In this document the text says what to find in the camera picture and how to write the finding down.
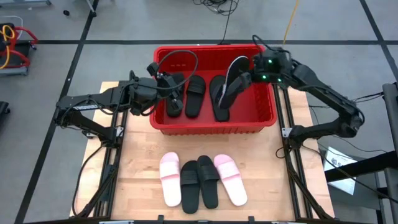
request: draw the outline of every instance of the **yellow cable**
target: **yellow cable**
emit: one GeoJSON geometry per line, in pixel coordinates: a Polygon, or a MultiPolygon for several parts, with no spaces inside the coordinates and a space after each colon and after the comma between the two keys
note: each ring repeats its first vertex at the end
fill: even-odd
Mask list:
{"type": "Polygon", "coordinates": [[[287,25],[287,28],[286,28],[286,31],[285,31],[284,45],[285,45],[285,42],[286,42],[287,33],[289,33],[290,25],[292,25],[293,17],[294,17],[294,14],[296,13],[296,9],[297,9],[297,6],[298,6],[298,5],[299,5],[299,0],[296,0],[296,5],[294,6],[292,15],[290,16],[289,24],[287,25]]]}
{"type": "MultiPolygon", "coordinates": [[[[4,25],[2,27],[2,32],[0,31],[0,34],[2,34],[4,42],[7,42],[7,38],[13,39],[15,37],[15,32],[9,25],[4,25]],[[7,35],[6,28],[8,28],[11,31],[11,34],[12,34],[11,36],[7,35]]],[[[4,69],[8,65],[9,61],[10,61],[10,48],[9,48],[9,46],[6,46],[6,50],[7,50],[6,62],[4,62],[4,65],[2,65],[0,67],[0,69],[4,69]]]]}

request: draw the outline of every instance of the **wooden table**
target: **wooden table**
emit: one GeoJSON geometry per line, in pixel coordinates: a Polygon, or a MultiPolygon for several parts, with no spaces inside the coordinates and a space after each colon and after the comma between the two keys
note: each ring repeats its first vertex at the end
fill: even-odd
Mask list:
{"type": "MultiPolygon", "coordinates": [[[[101,92],[117,85],[117,82],[103,82],[101,92]]],[[[295,123],[311,126],[305,93],[289,90],[289,96],[295,123]]],[[[109,126],[111,116],[96,111],[94,121],[109,126]]],[[[84,160],[99,145],[97,139],[89,139],[84,160]]],[[[312,139],[305,141],[304,145],[318,149],[312,139]]],[[[257,134],[166,136],[149,124],[149,118],[129,113],[111,218],[156,220],[158,215],[164,215],[166,220],[238,221],[248,220],[248,216],[254,216],[256,221],[294,220],[285,161],[275,156],[280,147],[282,140],[278,122],[257,134]],[[178,154],[181,166],[200,155],[211,158],[217,154],[231,156],[241,171],[248,195],[247,204],[235,207],[219,182],[217,209],[205,208],[201,198],[199,210],[193,215],[185,214],[181,205],[166,206],[159,179],[159,161],[166,152],[172,151],[178,154]]],[[[102,150],[95,155],[81,175],[75,202],[77,211],[83,209],[98,188],[104,153],[102,150]]],[[[320,156],[305,149],[301,150],[301,155],[309,191],[325,211],[334,216],[320,156]]],[[[298,188],[297,192],[304,217],[302,194],[298,188]]]]}

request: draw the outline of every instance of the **red machine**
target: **red machine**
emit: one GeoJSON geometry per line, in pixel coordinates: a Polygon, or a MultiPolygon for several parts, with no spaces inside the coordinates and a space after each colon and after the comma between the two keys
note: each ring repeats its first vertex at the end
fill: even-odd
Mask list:
{"type": "Polygon", "coordinates": [[[0,75],[27,75],[30,48],[36,50],[36,36],[28,29],[12,23],[0,24],[0,75]],[[27,32],[33,40],[18,41],[19,32],[27,32]]]}

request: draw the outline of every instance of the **gray floor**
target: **gray floor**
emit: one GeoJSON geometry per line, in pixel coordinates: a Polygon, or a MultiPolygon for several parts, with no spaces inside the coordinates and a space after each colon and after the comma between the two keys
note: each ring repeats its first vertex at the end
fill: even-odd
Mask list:
{"type": "MultiPolygon", "coordinates": [[[[45,40],[78,40],[89,9],[84,0],[53,0],[53,5],[3,7],[0,22],[20,16],[24,26],[45,40]],[[70,17],[62,15],[70,10],[70,17]]],[[[226,38],[266,40],[283,38],[294,7],[293,0],[241,0],[232,14],[226,38]]],[[[367,0],[386,40],[398,40],[398,2],[367,0]]],[[[220,39],[226,17],[188,0],[99,0],[98,17],[88,40],[220,39]]],[[[376,40],[357,0],[301,0],[288,39],[376,40]]],[[[69,95],[95,93],[101,82],[127,79],[130,70],[148,76],[146,66],[158,45],[85,45],[68,91],[69,95]]],[[[379,45],[286,45],[294,58],[306,63],[325,83],[348,98],[376,93],[395,78],[379,45]]],[[[398,46],[388,46],[398,60],[398,46]]],[[[32,54],[28,77],[0,78],[0,100],[8,101],[12,113],[0,129],[0,223],[12,223],[29,183],[33,167],[50,124],[54,106],[75,54],[76,45],[39,45],[32,54]]],[[[310,104],[320,102],[308,96],[310,104]]],[[[387,114],[382,99],[361,103],[366,124],[350,142],[364,150],[392,149],[387,114]]],[[[321,123],[336,117],[330,110],[316,109],[321,123]]],[[[325,146],[344,153],[371,157],[335,138],[322,138],[325,146]]],[[[25,222],[67,218],[86,139],[79,132],[57,129],[25,222]]],[[[375,222],[367,208],[334,204],[336,216],[375,222]]]]}

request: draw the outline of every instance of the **white cable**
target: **white cable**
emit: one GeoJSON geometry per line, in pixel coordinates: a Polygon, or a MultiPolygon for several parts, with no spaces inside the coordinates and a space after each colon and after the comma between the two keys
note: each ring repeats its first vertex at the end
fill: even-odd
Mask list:
{"type": "MultiPolygon", "coordinates": [[[[21,20],[21,27],[24,26],[24,20],[23,20],[21,17],[19,17],[19,16],[0,16],[0,17],[8,17],[8,18],[14,17],[14,18],[18,18],[18,19],[21,20]]],[[[19,35],[18,35],[18,37],[17,37],[17,40],[19,40],[19,38],[22,36],[22,33],[23,33],[23,30],[21,30],[21,32],[19,33],[19,35]]]]}

